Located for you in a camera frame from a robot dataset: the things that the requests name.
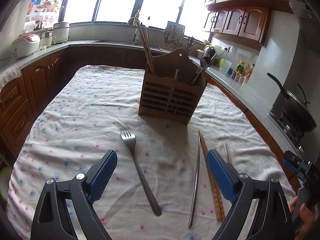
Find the stove burner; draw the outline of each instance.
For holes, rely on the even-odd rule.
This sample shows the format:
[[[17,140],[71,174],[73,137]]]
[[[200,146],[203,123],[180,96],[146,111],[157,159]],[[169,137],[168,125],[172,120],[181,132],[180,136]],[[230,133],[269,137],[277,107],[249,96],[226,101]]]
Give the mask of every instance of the stove burner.
[[[293,122],[290,120],[289,116],[286,113],[283,113],[279,117],[278,124],[295,146],[303,138],[304,132],[302,132],[296,125],[293,124]]]

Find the faucet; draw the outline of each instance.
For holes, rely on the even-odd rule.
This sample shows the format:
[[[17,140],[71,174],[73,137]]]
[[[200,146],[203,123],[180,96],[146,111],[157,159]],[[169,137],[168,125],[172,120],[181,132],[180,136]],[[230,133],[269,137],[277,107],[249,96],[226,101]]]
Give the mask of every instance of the faucet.
[[[136,19],[136,20],[137,20],[137,23],[138,23],[138,26],[140,25],[140,20],[139,20],[138,17],[131,17],[131,18],[129,19],[129,21],[127,22],[126,25],[129,25],[129,22],[130,22],[132,19]],[[137,28],[136,31],[134,32],[134,38],[133,38],[133,43],[132,43],[132,44],[137,44],[138,39],[139,39],[139,28]]]

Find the kitchen sink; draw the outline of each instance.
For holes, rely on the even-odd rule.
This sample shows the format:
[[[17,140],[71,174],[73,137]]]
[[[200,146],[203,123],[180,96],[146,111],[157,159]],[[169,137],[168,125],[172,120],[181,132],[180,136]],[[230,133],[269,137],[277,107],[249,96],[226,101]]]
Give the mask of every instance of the kitchen sink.
[[[140,45],[140,44],[117,43],[117,42],[109,42],[109,41],[106,41],[106,40],[93,41],[92,43],[104,43],[104,44],[114,44],[114,45],[126,45],[126,46],[133,46],[133,47],[141,47],[141,48],[143,48],[143,46]],[[150,49],[156,49],[156,50],[162,51],[158,46],[150,46]]]

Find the power outlet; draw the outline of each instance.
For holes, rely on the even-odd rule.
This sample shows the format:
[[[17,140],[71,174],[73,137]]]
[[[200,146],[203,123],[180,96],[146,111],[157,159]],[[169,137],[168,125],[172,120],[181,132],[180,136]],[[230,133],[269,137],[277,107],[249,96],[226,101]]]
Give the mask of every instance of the power outlet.
[[[230,46],[222,46],[221,47],[221,50],[224,50],[224,51],[226,51],[226,52],[229,52],[229,50],[230,50]]]

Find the fork handle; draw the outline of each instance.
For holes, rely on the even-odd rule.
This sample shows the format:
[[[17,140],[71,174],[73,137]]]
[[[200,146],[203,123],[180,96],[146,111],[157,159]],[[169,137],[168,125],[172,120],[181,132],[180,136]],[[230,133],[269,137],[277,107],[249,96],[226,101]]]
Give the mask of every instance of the fork handle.
[[[155,196],[153,195],[149,185],[148,185],[148,182],[146,180],[146,178],[144,177],[143,175],[143,172],[139,166],[139,163],[138,163],[138,160],[137,160],[137,157],[134,153],[134,150],[131,151],[132,152],[132,158],[133,158],[133,162],[134,162],[134,165],[136,166],[136,169],[137,169],[137,172],[138,172],[138,175],[139,175],[139,178],[140,178],[140,181],[141,181],[141,184],[142,184],[142,187],[144,189],[144,192],[146,193],[146,196],[147,196],[147,199],[150,203],[150,206],[152,208],[152,211],[154,212],[154,214],[159,217],[162,213],[161,211],[161,208],[155,198]]]

